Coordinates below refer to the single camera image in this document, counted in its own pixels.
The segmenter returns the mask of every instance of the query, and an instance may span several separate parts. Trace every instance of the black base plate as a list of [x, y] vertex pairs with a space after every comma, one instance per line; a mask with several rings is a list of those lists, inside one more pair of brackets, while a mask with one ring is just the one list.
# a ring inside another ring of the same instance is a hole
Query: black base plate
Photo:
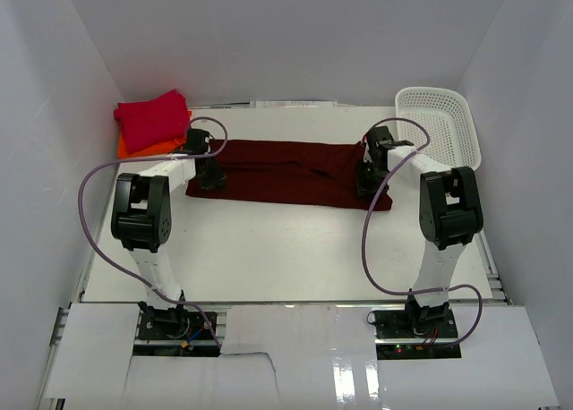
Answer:
[[[202, 329], [199, 335], [194, 340], [212, 340], [213, 337], [208, 329], [204, 328], [205, 321], [203, 320], [202, 316], [197, 312], [188, 312], [187, 310], [183, 311], [183, 316], [186, 324], [186, 320], [189, 321], [189, 329], [183, 334], [181, 337], [181, 331], [173, 335], [173, 332], [170, 334], [169, 332], [165, 332], [165, 329], [162, 329], [160, 324], [155, 325], [154, 322], [150, 321], [149, 316], [142, 312], [141, 313], [141, 320], [140, 320], [140, 327], [139, 332], [137, 334], [137, 338], [139, 340], [147, 340], [147, 341], [155, 341], [155, 340], [185, 340], [193, 335], [197, 330]], [[211, 322], [211, 326], [217, 332], [217, 314], [215, 312], [207, 312], [207, 317]]]
[[[431, 331], [416, 331], [416, 335], [405, 319], [403, 310], [377, 310], [373, 312], [373, 325], [376, 326], [376, 337], [401, 339], [401, 338], [425, 338]], [[437, 338], [458, 338], [458, 328], [454, 320], [454, 313], [449, 310], [444, 321], [437, 326]]]

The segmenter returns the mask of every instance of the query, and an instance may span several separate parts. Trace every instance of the orange cloth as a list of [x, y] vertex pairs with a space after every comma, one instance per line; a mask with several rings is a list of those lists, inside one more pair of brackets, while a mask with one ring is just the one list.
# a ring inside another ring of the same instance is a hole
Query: orange cloth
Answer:
[[[191, 114], [192, 114], [191, 110], [188, 110], [187, 115], [189, 115], [190, 119], [191, 119]], [[161, 143], [154, 144], [153, 146], [149, 146], [148, 148], [130, 154], [127, 152], [127, 149], [125, 148], [124, 137], [120, 132], [119, 143], [117, 145], [117, 157], [119, 159], [125, 159], [125, 158], [151, 157], [153, 155], [161, 155], [162, 153], [169, 153], [170, 151], [172, 151], [177, 146], [183, 143], [185, 143], [185, 137], [175, 137], [173, 140], [162, 141]]]

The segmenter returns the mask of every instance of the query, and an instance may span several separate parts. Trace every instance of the white basket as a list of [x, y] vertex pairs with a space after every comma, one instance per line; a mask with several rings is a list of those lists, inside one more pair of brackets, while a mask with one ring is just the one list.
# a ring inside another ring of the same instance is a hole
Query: white basket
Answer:
[[[474, 120], [464, 97], [453, 90], [405, 88], [396, 94], [396, 116], [416, 121], [430, 134], [430, 145], [423, 153], [451, 167], [476, 170], [482, 154], [475, 135]], [[406, 122], [397, 122], [400, 140], [416, 147], [425, 142], [423, 133]]]

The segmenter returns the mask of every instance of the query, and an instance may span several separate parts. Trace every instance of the plastic basket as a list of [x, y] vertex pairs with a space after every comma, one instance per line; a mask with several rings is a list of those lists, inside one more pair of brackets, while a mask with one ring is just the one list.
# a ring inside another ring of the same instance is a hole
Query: plastic basket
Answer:
[[[416, 121], [430, 134], [430, 145], [423, 151], [430, 158], [451, 167], [476, 170], [482, 154], [475, 135], [474, 120], [464, 97], [440, 88], [405, 88], [396, 94], [396, 116]], [[413, 125], [397, 122], [400, 140], [420, 147], [425, 138]]]

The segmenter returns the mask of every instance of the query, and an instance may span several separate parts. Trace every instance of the paper sheet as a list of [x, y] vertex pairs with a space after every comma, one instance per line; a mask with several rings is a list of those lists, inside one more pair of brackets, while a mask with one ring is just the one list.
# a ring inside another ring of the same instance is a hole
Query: paper sheet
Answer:
[[138, 313], [136, 304], [73, 304], [45, 396], [122, 396]]
[[280, 408], [380, 409], [374, 331], [364, 308], [235, 306], [223, 354], [265, 353]]

